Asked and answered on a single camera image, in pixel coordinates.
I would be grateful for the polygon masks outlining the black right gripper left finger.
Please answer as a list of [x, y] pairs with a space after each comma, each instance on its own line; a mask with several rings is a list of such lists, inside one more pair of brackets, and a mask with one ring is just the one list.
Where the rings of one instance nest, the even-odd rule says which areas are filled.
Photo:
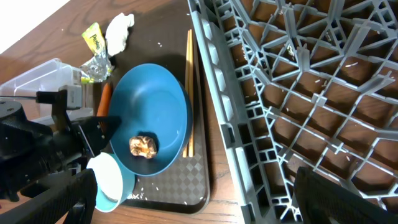
[[90, 223], [96, 205], [97, 183], [85, 169], [22, 205], [1, 214], [1, 223]]

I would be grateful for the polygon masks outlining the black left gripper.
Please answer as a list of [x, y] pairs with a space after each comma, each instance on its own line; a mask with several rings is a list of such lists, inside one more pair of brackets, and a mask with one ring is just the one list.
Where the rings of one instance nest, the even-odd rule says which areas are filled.
[[121, 124], [119, 116], [90, 116], [71, 122], [67, 115], [67, 91], [54, 93], [52, 118], [57, 129], [56, 153], [66, 167], [71, 162], [100, 154]]

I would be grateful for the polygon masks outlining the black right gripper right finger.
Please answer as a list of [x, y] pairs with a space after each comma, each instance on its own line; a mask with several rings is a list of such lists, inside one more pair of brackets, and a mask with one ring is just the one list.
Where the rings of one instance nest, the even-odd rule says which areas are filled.
[[397, 223], [397, 215], [299, 167], [294, 194], [304, 223]]

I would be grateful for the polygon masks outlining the orange carrot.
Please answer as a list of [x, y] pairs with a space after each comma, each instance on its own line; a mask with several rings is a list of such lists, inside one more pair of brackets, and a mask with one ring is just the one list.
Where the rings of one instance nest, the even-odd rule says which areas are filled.
[[97, 110], [96, 115], [97, 116], [107, 116], [109, 113], [109, 104], [111, 101], [111, 96], [112, 96], [112, 86], [109, 83], [106, 83], [104, 85], [101, 98], [99, 101], [99, 107]]

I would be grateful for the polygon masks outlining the brown food scrap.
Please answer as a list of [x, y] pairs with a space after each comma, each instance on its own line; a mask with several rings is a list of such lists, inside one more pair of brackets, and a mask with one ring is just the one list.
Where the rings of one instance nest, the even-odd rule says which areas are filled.
[[155, 141], [148, 136], [134, 136], [129, 140], [130, 152], [133, 156], [152, 159], [157, 155]]

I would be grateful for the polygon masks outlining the yellow green foil wrapper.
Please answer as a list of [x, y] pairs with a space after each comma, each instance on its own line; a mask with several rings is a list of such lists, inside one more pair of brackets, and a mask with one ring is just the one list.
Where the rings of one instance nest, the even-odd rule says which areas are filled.
[[101, 83], [107, 80], [114, 67], [108, 58], [100, 25], [97, 22], [93, 23], [81, 36], [93, 53], [93, 57], [80, 66], [82, 84]]

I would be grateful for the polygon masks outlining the blue plate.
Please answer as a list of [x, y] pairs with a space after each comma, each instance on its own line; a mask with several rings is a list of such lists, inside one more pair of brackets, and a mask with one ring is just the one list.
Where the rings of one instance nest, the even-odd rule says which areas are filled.
[[[121, 118], [110, 144], [121, 164], [139, 176], [165, 171], [181, 155], [192, 133], [193, 113], [183, 85], [166, 68], [145, 63], [128, 71], [113, 91], [109, 115]], [[133, 156], [129, 140], [155, 141], [152, 159]]]

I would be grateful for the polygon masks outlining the white napkin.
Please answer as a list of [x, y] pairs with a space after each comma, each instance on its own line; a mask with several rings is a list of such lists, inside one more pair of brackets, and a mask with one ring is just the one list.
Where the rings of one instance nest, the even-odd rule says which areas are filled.
[[126, 41], [129, 35], [128, 28], [134, 25], [134, 14], [125, 15], [120, 13], [106, 29], [106, 44], [110, 57], [122, 52], [126, 48]]

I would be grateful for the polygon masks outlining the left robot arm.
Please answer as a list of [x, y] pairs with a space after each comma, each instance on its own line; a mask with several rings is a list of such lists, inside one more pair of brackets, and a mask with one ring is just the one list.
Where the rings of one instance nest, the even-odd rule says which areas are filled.
[[19, 201], [17, 192], [43, 177], [67, 170], [81, 157], [96, 157], [121, 124], [119, 116], [71, 121], [66, 90], [38, 91], [33, 100], [52, 107], [50, 126], [27, 119], [20, 96], [1, 97], [1, 198]]

